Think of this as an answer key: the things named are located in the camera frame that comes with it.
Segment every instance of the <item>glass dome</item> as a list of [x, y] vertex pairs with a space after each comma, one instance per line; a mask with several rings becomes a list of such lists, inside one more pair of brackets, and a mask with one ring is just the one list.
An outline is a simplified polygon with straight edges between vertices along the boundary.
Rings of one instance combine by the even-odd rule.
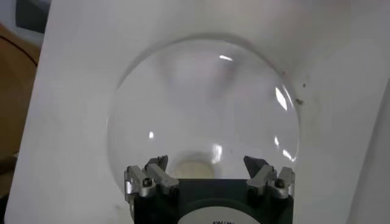
[[256, 53], [222, 40], [183, 40], [136, 58], [108, 120], [108, 160], [168, 155], [176, 178], [249, 178], [243, 158], [294, 169], [299, 119], [283, 79]]

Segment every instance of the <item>metal clamp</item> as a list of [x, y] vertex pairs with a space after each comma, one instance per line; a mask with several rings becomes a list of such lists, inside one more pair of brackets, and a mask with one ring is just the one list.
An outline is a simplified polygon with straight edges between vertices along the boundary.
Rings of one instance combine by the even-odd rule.
[[268, 181], [276, 179], [276, 171], [270, 165], [263, 165], [260, 171], [251, 179], [246, 181], [249, 190], [254, 190], [257, 196], [265, 193]]
[[161, 191], [165, 195], [179, 193], [179, 180], [170, 177], [156, 164], [148, 164], [145, 166], [146, 175], [153, 178], [160, 185]]
[[125, 199], [131, 202], [136, 194], [140, 197], [151, 197], [155, 194], [156, 183], [147, 177], [138, 166], [129, 166], [124, 172]]
[[275, 181], [270, 181], [269, 187], [272, 196], [279, 199], [286, 199], [288, 195], [293, 194], [295, 183], [295, 173], [291, 168], [283, 167], [278, 178]]

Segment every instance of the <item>screw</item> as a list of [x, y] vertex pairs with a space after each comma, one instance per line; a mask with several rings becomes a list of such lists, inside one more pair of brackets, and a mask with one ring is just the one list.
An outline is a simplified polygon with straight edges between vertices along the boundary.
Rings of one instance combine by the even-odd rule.
[[153, 184], [153, 179], [151, 179], [150, 177], [147, 177], [142, 181], [142, 186], [144, 187], [150, 187], [152, 186], [152, 184]]

